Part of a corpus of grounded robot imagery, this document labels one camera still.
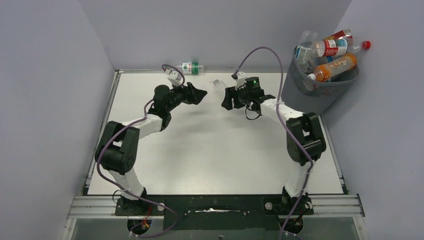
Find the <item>orange juice bottle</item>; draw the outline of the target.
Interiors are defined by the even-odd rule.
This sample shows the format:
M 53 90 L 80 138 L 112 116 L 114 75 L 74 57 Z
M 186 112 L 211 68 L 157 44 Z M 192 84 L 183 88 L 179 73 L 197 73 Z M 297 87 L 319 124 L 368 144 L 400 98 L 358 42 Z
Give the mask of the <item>orange juice bottle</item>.
M 307 77 L 313 81 L 326 82 L 336 75 L 352 70 L 357 66 L 357 57 L 352 53 L 346 53 L 331 62 L 317 66 Z

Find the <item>crushed clear bottle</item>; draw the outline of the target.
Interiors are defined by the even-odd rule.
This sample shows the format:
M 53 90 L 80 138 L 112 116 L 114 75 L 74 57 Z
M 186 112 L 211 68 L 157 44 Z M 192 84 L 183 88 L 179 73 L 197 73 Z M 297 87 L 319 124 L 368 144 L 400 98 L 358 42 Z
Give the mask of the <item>crushed clear bottle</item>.
M 226 88 L 228 87 L 226 83 L 222 80 L 215 79 L 212 81 L 213 90 L 217 93 L 224 93 Z

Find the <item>amber tea bottle red label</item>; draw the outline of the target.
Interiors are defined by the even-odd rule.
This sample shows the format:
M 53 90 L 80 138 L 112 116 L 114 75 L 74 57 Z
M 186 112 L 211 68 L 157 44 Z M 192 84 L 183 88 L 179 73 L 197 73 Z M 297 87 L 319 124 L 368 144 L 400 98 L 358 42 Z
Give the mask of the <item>amber tea bottle red label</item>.
M 353 35 L 350 29 L 342 29 L 323 40 L 340 40 L 340 39 L 346 39 L 348 44 L 351 45 L 353 43 Z

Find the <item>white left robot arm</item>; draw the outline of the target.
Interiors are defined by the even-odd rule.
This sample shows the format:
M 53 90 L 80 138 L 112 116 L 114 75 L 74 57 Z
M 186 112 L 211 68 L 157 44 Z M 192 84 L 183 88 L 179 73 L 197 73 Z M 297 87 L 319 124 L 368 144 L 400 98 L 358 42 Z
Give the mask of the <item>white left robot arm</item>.
M 97 169 L 108 171 L 112 178 L 99 175 L 119 188 L 120 198 L 125 204 L 143 205 L 147 190 L 140 183 L 134 170 L 139 140 L 165 130 L 171 119 L 171 111 L 180 104 L 198 105 L 208 94 L 206 90 L 186 85 L 169 88 L 159 85 L 153 98 L 144 106 L 142 118 L 129 122 L 109 121 L 103 130 L 95 152 Z

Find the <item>green cap bottle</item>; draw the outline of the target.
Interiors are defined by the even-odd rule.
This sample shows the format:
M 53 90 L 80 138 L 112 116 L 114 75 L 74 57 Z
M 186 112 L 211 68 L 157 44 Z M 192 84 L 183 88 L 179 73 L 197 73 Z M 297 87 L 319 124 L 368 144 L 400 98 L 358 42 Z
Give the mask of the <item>green cap bottle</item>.
M 205 71 L 204 66 L 198 62 L 182 62 L 177 68 L 184 75 L 200 75 Z

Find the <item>red cap bottle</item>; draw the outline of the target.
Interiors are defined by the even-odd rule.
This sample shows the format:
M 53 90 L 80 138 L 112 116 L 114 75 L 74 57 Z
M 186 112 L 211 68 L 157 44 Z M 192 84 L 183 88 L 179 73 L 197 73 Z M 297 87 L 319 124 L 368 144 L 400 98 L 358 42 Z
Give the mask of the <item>red cap bottle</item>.
M 370 47 L 370 41 L 362 41 L 359 45 L 349 46 L 348 41 L 345 38 L 336 40 L 320 40 L 312 44 L 311 56 L 313 58 L 333 56 L 339 57 L 346 53 L 357 54 L 362 51 L 368 50 Z

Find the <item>crushed bottle white blue label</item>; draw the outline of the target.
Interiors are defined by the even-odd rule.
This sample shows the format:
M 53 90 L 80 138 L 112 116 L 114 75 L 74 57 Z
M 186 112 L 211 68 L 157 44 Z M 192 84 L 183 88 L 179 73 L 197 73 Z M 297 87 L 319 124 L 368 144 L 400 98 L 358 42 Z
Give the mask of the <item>crushed bottle white blue label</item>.
M 294 56 L 300 69 L 306 73 L 309 67 L 309 60 L 312 58 L 314 46 L 313 43 L 318 38 L 319 34 L 312 30 L 304 30 L 298 45 L 294 50 Z

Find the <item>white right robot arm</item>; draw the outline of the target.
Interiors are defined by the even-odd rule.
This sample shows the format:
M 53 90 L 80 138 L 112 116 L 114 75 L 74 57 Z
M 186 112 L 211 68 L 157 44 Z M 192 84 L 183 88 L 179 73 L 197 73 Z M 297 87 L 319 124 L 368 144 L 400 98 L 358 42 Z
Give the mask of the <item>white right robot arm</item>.
M 221 106 L 226 110 L 253 111 L 281 124 L 286 131 L 286 149 L 294 171 L 283 187 L 282 209 L 289 214 L 301 207 L 299 197 L 306 195 L 308 178 L 315 162 L 326 150 L 324 134 L 318 116 L 294 110 L 271 95 L 265 94 L 259 78 L 239 77 L 235 86 L 226 87 Z

